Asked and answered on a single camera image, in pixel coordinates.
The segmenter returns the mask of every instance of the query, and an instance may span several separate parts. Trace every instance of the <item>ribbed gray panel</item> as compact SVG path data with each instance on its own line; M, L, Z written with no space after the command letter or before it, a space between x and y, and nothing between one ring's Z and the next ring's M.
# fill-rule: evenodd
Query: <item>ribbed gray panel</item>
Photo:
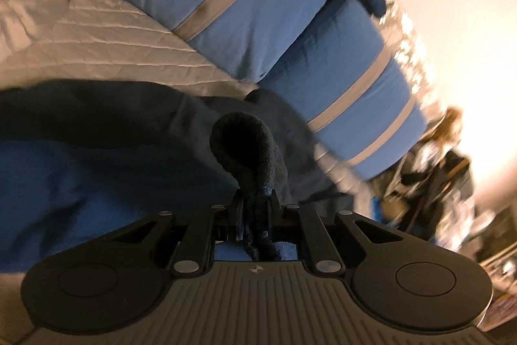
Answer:
M215 262L209 274L175 282L153 313L96 336L38 329L23 345L485 345L474 327L415 335L364 313L336 279L300 262Z

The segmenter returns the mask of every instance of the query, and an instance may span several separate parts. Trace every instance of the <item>sequined fabric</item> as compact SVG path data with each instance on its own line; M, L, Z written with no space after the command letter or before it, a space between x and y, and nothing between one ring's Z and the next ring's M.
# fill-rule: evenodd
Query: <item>sequined fabric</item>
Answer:
M395 60L430 125L441 121L445 108L438 97L434 67L427 59L426 47L413 27L413 22L398 0L386 0L387 12L374 18L384 42L390 46Z

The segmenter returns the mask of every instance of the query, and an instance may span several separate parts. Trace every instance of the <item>metal screw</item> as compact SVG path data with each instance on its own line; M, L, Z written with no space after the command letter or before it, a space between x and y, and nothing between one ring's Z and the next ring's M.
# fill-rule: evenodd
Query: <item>metal screw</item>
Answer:
M174 264L174 270L180 274L192 274L198 269L198 263L193 260L180 260Z
M321 260L316 263L316 269L324 274L332 274L341 270L341 264L335 260Z

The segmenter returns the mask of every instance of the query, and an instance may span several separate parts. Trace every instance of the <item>dark blanket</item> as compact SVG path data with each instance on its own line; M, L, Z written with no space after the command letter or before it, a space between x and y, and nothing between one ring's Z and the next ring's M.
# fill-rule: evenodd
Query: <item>dark blanket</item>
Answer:
M234 111L270 129L289 173L283 204L319 201L322 216L351 209L314 161L312 132L270 92L240 101L148 82L49 81L0 92L0 272L163 209L187 217L228 203L237 183L209 137Z

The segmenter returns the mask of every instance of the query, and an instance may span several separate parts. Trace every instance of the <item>beige wall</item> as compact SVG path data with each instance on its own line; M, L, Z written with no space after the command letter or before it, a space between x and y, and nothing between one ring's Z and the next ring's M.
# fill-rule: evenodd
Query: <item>beige wall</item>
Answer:
M517 0L400 0L435 63L442 98L464 109L461 149L478 203L517 192Z

